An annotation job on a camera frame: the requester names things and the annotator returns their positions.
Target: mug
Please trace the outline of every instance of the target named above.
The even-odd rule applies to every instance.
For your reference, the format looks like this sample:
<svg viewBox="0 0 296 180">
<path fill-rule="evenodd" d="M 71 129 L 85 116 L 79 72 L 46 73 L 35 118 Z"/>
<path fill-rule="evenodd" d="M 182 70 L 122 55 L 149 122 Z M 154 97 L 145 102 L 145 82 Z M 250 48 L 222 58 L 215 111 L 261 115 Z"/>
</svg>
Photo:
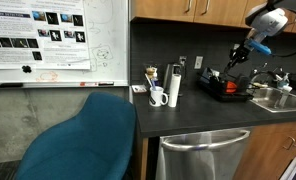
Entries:
<svg viewBox="0 0 296 180">
<path fill-rule="evenodd" d="M 161 105 L 166 105 L 168 103 L 168 96 L 164 93 L 164 89 L 162 87 L 156 86 L 156 90 L 150 88 L 150 97 L 149 104 L 154 107 L 159 107 Z"/>
</svg>

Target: bottle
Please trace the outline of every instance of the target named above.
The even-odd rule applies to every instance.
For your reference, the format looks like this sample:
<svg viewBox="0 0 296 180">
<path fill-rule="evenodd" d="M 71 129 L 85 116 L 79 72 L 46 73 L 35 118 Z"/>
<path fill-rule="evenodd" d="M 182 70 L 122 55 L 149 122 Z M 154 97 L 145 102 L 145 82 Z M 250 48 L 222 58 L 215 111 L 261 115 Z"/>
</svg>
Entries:
<svg viewBox="0 0 296 180">
<path fill-rule="evenodd" d="M 154 74 L 152 75 L 151 81 L 154 82 L 155 86 L 160 86 L 158 82 L 158 74 L 157 74 L 157 68 L 155 68 Z"/>
</svg>

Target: dishwasher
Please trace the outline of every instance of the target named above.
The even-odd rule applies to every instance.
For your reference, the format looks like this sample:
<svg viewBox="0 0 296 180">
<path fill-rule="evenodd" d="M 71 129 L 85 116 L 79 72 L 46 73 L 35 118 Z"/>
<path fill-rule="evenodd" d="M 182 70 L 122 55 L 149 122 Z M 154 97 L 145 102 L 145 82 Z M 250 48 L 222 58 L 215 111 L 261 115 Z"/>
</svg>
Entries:
<svg viewBox="0 0 296 180">
<path fill-rule="evenodd" d="M 160 137 L 156 180 L 232 179 L 251 129 Z"/>
</svg>

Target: light switch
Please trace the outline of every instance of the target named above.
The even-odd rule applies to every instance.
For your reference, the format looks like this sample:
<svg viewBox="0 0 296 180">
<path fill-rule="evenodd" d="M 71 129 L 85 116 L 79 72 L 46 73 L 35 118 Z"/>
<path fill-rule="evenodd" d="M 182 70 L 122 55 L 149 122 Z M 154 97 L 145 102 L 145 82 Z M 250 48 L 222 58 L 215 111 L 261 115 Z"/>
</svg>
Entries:
<svg viewBox="0 0 296 180">
<path fill-rule="evenodd" d="M 200 69 L 202 65 L 202 56 L 197 56 L 196 57 L 196 62 L 195 62 L 195 69 Z"/>
</svg>

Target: paper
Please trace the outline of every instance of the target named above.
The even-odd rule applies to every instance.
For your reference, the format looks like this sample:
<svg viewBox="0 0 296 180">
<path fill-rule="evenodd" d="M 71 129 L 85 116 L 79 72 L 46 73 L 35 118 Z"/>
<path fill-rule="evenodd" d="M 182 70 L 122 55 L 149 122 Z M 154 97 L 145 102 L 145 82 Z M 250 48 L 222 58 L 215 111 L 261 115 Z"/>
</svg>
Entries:
<svg viewBox="0 0 296 180">
<path fill-rule="evenodd" d="M 178 92 L 180 88 L 181 75 L 173 74 L 171 77 L 170 88 L 169 88 L 169 107 L 176 107 Z"/>
<path fill-rule="evenodd" d="M 0 0 L 0 69 L 90 69 L 82 0 Z"/>
<path fill-rule="evenodd" d="M 132 85 L 131 87 L 135 93 L 147 92 L 146 87 L 144 85 Z"/>
</svg>

